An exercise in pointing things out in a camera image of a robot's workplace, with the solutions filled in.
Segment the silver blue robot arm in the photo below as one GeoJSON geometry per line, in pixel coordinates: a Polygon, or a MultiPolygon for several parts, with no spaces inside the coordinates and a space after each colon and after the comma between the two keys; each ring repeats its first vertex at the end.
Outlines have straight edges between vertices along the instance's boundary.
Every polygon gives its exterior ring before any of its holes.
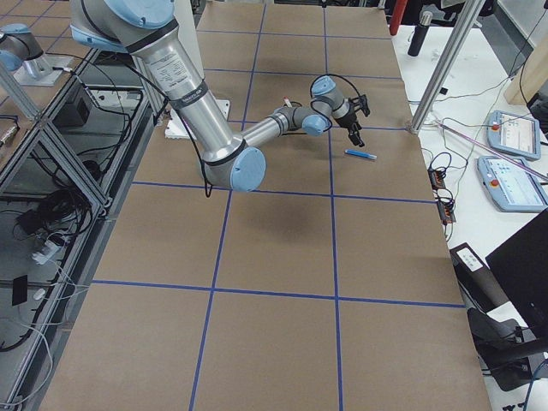
{"type": "Polygon", "coordinates": [[[207,180],[239,192],[258,188],[265,176],[262,151],[232,131],[205,78],[178,37],[171,1],[72,1],[74,40],[90,48],[140,58],[176,114],[201,144],[207,180]]]}
{"type": "Polygon", "coordinates": [[[311,101],[308,106],[286,104],[277,108],[264,120],[241,132],[248,146],[261,146],[264,143],[285,134],[302,132],[311,136],[320,136],[328,132],[334,124],[348,132],[348,138],[354,146],[363,147],[365,142],[360,136],[362,126],[357,114],[371,114],[366,94],[358,91],[350,80],[355,93],[353,98],[343,94],[335,79],[343,80],[341,75],[325,74],[317,77],[310,86],[311,101]]]}

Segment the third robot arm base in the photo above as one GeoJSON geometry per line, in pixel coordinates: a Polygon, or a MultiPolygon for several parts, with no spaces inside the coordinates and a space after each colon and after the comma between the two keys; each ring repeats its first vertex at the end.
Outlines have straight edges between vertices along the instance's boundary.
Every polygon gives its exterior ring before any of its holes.
{"type": "Polygon", "coordinates": [[[1,27],[1,63],[23,86],[54,86],[61,72],[23,23],[1,27]]]}

